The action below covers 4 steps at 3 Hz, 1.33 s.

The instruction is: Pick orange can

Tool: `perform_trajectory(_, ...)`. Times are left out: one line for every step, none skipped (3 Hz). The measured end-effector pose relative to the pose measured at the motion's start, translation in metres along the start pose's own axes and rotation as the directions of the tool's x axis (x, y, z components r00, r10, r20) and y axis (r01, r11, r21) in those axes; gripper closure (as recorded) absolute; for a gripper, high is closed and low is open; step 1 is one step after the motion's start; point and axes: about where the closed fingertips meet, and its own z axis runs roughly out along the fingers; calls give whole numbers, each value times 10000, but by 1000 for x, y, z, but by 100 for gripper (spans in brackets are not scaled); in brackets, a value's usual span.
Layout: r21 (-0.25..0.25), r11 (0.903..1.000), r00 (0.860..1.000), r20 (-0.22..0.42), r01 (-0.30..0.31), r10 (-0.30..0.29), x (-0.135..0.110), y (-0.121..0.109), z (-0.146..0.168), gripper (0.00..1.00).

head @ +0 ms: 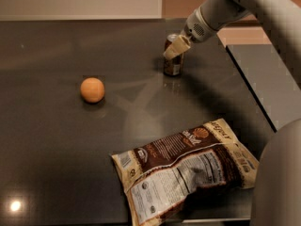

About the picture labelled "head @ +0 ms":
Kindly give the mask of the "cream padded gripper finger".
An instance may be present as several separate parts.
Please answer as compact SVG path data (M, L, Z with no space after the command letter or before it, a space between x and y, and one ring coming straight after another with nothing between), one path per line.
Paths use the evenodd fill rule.
M184 35L178 35L164 51L164 58L171 60L191 48L190 40Z

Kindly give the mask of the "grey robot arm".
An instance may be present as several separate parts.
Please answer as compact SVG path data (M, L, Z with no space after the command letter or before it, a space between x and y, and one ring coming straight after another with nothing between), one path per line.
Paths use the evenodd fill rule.
M273 105L299 112L301 9L292 0L206 0L187 18L181 35L164 52L172 59L225 25L253 14L277 58L254 79ZM250 226L301 226L301 120L281 121L261 153Z

